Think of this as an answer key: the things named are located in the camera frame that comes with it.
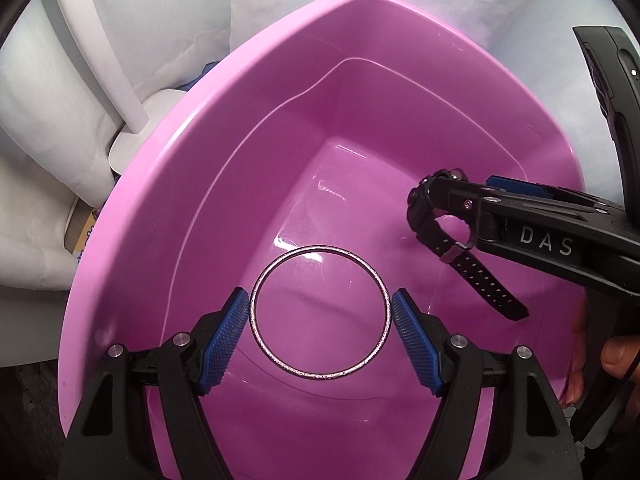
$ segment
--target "white pole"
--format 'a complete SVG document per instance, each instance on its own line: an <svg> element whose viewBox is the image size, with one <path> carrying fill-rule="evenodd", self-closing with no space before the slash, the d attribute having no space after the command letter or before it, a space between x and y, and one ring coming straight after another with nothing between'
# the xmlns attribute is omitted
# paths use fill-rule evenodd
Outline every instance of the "white pole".
<svg viewBox="0 0 640 480"><path fill-rule="evenodd" d="M140 133L148 123L149 116L111 47L94 0L58 0L58 4L98 83L131 131Z"/></svg>

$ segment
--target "metal ring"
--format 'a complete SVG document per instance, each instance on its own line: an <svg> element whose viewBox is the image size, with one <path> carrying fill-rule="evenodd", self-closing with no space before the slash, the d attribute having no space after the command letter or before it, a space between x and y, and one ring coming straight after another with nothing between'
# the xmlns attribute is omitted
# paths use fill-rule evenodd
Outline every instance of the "metal ring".
<svg viewBox="0 0 640 480"><path fill-rule="evenodd" d="M305 372L302 370L298 370L293 366L286 364L284 361L279 359L267 346L267 344L262 339L262 335L260 334L260 329L258 328L258 322L255 318L255 307L258 300L258 294L260 294L260 290L264 285L265 280L269 277L269 275L281 264L295 258L296 256L300 256L301 254L307 253L330 253L337 254L338 256L343 256L352 262L358 264L361 268L367 271L367 274L371 276L380 292L382 293L382 297L385 301L385 327L382 330L382 334L380 335L380 340L376 344L375 348L360 362L354 364L349 368L345 368L344 370L340 370L339 372L332 372L329 374L314 374L311 372ZM331 379L338 379L340 377L345 377L349 374L353 374L354 372L360 370L362 367L366 366L377 354L380 352L381 348L386 342L386 338L389 335L389 330L391 329L391 298L389 297L389 291L386 290L385 284L382 282L382 279L378 275L378 273L371 267L367 262L365 262L361 257L356 254L350 253L345 249L341 249L339 247L332 247L328 245L313 245L307 247L299 247L297 249L293 249L288 253L281 254L275 260L273 260L266 269L263 270L262 274L258 277L258 280L255 282L254 290L251 291L250 297L250 323L251 330L254 333L254 337L260 349L264 352L264 354L276 365L282 368L284 371L296 375L298 377L302 377L304 379L312 379L316 381L327 381Z"/></svg>

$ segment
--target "white stand base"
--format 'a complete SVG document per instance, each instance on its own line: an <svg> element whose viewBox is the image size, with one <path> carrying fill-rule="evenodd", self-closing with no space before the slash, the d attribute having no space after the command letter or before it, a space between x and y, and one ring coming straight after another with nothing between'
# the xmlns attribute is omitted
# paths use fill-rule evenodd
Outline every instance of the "white stand base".
<svg viewBox="0 0 640 480"><path fill-rule="evenodd" d="M142 106L149 116L149 122L138 134L132 133L125 124L109 151L109 164L117 174L122 174L133 160L142 144L158 123L173 108L186 92L181 90L161 90L149 96Z"/></svg>

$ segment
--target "dark floor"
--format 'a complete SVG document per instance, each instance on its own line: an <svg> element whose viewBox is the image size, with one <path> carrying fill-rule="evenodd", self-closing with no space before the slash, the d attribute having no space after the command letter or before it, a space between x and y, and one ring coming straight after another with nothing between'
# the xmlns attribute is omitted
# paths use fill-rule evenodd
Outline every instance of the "dark floor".
<svg viewBox="0 0 640 480"><path fill-rule="evenodd" d="M0 478L56 478L65 441L57 368L57 361L0 368Z"/></svg>

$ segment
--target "pink tub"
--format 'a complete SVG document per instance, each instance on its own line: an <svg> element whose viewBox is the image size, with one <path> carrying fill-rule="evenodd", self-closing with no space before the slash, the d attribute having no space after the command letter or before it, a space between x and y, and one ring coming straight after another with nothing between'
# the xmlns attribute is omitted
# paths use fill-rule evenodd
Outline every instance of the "pink tub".
<svg viewBox="0 0 640 480"><path fill-rule="evenodd" d="M502 318L414 238L406 196L426 174L463 168L582 188L558 126L499 63L399 0L318 0L238 48L175 106L103 209L74 282L60 345L60 416L115 342L159 345L250 290L277 255L329 244L366 259L393 292L478 346L534 349L558 394L577 286L480 254L531 316ZM459 236L464 229L444 219ZM375 284L330 254L287 262L258 322L285 361L334 371L367 354L384 321ZM202 399L238 480L401 480L437 407L396 330L363 370L336 381L286 374L247 326L222 384ZM483 395L462 478L479 466ZM156 446L178 478L150 392Z"/></svg>

